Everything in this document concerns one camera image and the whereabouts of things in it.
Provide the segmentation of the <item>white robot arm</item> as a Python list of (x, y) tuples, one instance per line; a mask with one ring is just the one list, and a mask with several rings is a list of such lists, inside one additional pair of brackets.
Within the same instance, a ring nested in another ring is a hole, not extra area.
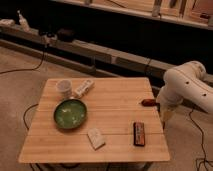
[(187, 99), (209, 114), (213, 114), (213, 87), (203, 79), (206, 69), (199, 61), (190, 61), (168, 69), (163, 76), (165, 85), (156, 101), (160, 104), (160, 119), (168, 121), (184, 99)]

